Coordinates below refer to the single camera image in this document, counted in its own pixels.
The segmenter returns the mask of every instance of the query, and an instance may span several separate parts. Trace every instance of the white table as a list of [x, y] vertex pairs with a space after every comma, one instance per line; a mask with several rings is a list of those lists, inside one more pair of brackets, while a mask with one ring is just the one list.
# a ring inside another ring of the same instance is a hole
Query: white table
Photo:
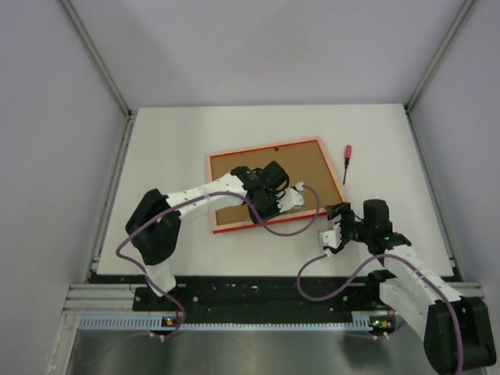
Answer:
[[[394, 230], [413, 243], [434, 272], [451, 276], [445, 244], [427, 190], [402, 105], [294, 105], [143, 108], [137, 115], [120, 185], [105, 236], [99, 274], [138, 274], [115, 250], [127, 236], [125, 224], [144, 193], [167, 194], [206, 182], [205, 156], [227, 149], [321, 137], [339, 173], [352, 145], [346, 191], [363, 215], [363, 201], [385, 199]], [[305, 221], [278, 224], [289, 232]], [[209, 218], [183, 223], [171, 257], [176, 275], [294, 276], [321, 254], [320, 218], [304, 234], [282, 238], [262, 228], [213, 234]], [[124, 254], [140, 259], [128, 245]], [[340, 254], [309, 267], [310, 276], [349, 276], [370, 254], [350, 244]], [[375, 262], [363, 274], [380, 268]]]

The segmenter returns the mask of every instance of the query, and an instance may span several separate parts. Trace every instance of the metal frame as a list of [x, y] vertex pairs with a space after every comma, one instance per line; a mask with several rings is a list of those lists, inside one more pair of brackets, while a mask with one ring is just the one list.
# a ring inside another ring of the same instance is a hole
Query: metal frame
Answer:
[[[102, 211], [98, 218], [98, 223], [95, 227], [91, 241], [92, 258], [88, 267], [87, 275], [90, 271], [95, 270], [100, 251], [102, 250], [102, 242], [104, 241], [105, 232], [109, 223], [109, 216], [113, 206], [116, 190], [120, 180], [120, 175], [123, 168], [123, 163], [127, 155], [127, 147], [134, 128], [135, 116], [130, 110], [129, 105], [123, 98], [119, 88], [117, 87], [109, 69], [104, 63], [101, 54], [91, 40], [83, 22], [78, 16], [71, 0], [57, 0], [61, 5], [68, 21], [73, 27], [76, 35], [91, 60], [97, 74], [101, 77], [103, 84], [109, 91], [116, 104], [119, 106], [122, 114], [125, 116], [125, 127], [123, 129], [120, 146], [116, 153], [115, 162], [106, 184], [106, 194], [102, 203]], [[415, 108], [425, 89], [432, 81], [436, 72], [440, 68], [445, 56], [448, 54], [450, 46], [456, 40], [459, 32], [463, 29], [466, 21], [470, 18], [474, 10], [477, 0], [465, 0], [462, 4], [459, 13], [457, 14], [448, 33], [440, 44], [434, 57], [430, 61], [426, 72], [420, 79], [415, 91], [412, 93], [409, 102], [406, 104], [406, 114], [409, 121], [409, 126], [415, 141], [416, 150], [419, 154], [422, 168], [426, 177], [427, 185], [433, 199], [434, 209], [436, 211], [438, 222], [447, 245], [448, 253], [452, 266], [453, 261], [453, 240], [447, 229], [447, 220], [445, 219], [444, 210], [442, 208], [439, 194], [435, 187], [434, 178], [430, 168], [430, 164], [422, 149], [420, 135], [418, 129], [413, 122], [412, 110]], [[478, 283], [450, 283], [455, 289], [466, 296], [484, 297], [483, 292]], [[104, 314], [116, 316], [151, 316], [153, 312], [134, 312], [132, 305], [134, 302], [134, 291], [136, 288], [145, 287], [144, 284], [76, 284], [71, 285], [66, 303], [64, 305], [59, 329], [55, 338], [55, 344], [52, 354], [49, 357], [46, 373], [51, 375], [66, 374], [67, 366], [70, 360], [70, 354], [73, 349], [74, 340], [76, 338], [78, 327], [80, 326], [80, 318], [89, 314]], [[162, 316], [175, 314], [175, 312], [162, 312]]]

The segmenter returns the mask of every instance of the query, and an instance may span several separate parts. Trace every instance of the screwdriver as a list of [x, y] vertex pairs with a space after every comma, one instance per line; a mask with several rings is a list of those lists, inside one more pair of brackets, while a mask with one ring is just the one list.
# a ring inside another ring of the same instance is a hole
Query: screwdriver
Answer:
[[342, 182], [343, 185], [345, 185], [345, 176], [347, 176], [347, 167], [349, 166], [349, 160], [351, 160], [351, 154], [352, 154], [352, 147], [351, 145], [347, 145], [345, 148], [345, 153], [344, 153], [344, 181]]

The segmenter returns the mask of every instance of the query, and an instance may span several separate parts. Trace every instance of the white wall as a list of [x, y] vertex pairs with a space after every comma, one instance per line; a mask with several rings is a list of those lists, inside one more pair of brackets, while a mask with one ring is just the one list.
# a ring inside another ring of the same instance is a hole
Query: white wall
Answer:
[[138, 108], [406, 102], [462, 1], [73, 3]]
[[459, 262], [500, 324], [500, 2], [483, 0], [415, 111]]
[[43, 373], [123, 117], [55, 0], [0, 12], [0, 367]]

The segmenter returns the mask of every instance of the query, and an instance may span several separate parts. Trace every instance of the brown board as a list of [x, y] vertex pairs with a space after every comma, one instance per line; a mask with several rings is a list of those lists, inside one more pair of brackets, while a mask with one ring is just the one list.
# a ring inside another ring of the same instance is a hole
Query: brown board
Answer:
[[[273, 160], [276, 160], [290, 177], [290, 186], [302, 181], [314, 188], [320, 196], [322, 207], [346, 201], [337, 172], [319, 138], [209, 155], [207, 157], [209, 182], [216, 180], [237, 166], [248, 166], [250, 169], [263, 168]], [[316, 212], [316, 200], [313, 193], [308, 190], [304, 190], [304, 196], [304, 209], [291, 210], [269, 220], [268, 224], [312, 217]], [[255, 227], [250, 221], [246, 205], [217, 211], [212, 218], [212, 226], [214, 233]]]

